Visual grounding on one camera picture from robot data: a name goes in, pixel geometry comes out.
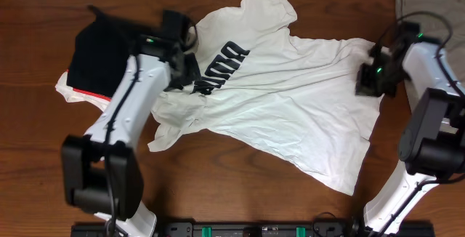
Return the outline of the white printed t-shirt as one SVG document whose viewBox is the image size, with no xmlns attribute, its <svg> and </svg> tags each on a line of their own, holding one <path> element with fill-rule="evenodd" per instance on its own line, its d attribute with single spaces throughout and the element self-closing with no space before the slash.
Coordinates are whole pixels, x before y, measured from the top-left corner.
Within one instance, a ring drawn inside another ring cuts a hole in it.
<svg viewBox="0 0 465 237">
<path fill-rule="evenodd" d="M 157 99 L 149 149 L 207 129 L 352 195 L 379 117 L 379 98 L 355 94 L 372 43 L 302 39 L 290 33 L 296 19 L 288 0 L 242 0 L 200 20 L 201 79 Z"/>
</svg>

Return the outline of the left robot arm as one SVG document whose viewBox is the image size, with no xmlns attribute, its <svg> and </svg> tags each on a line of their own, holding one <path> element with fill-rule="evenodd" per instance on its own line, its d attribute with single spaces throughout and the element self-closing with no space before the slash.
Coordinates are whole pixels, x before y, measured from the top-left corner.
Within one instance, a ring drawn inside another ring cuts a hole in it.
<svg viewBox="0 0 465 237">
<path fill-rule="evenodd" d="M 200 79 L 197 29 L 172 10 L 163 12 L 157 28 L 96 7 L 92 13 L 94 21 L 76 37 L 68 83 L 110 101 L 84 135 L 66 137 L 61 147 L 67 204 L 97 217 L 70 233 L 154 236 L 157 218 L 142 202 L 136 149 L 159 94 Z"/>
</svg>

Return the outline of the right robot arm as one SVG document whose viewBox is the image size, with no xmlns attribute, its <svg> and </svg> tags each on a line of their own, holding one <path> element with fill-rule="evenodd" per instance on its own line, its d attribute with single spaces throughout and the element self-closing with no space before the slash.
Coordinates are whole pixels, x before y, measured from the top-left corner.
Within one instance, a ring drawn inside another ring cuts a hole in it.
<svg viewBox="0 0 465 237">
<path fill-rule="evenodd" d="M 393 26 L 389 52 L 376 42 L 373 62 L 357 73 L 355 93 L 393 97 L 407 80 L 418 102 L 398 143 L 395 170 L 352 221 L 349 236 L 434 236 L 432 223 L 405 217 L 433 188 L 464 180 L 464 88 L 447 63 L 446 42 L 425 36 L 414 22 Z"/>
</svg>

